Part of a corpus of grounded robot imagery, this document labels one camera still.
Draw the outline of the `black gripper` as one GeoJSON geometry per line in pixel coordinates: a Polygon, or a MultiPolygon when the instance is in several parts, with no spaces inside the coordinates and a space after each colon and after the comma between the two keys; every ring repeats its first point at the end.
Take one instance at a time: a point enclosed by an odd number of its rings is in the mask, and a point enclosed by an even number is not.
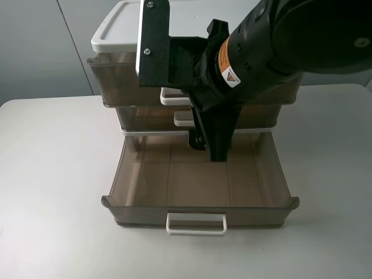
{"type": "Polygon", "coordinates": [[[141,87],[168,81],[191,99],[194,128],[188,145],[225,162],[241,114],[242,26],[212,20],[208,37],[170,37],[168,1],[141,1],[136,71],[141,87]]]}

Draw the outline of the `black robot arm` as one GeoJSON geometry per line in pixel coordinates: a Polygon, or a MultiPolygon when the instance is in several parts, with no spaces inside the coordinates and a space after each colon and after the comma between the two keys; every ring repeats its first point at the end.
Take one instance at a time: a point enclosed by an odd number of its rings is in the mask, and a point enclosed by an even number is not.
{"type": "Polygon", "coordinates": [[[214,19],[208,37],[172,37],[168,1],[143,1],[136,71],[142,87],[187,94],[196,145],[227,159],[242,106],[302,73],[371,68],[370,1],[260,1],[236,27],[214,19]]]}

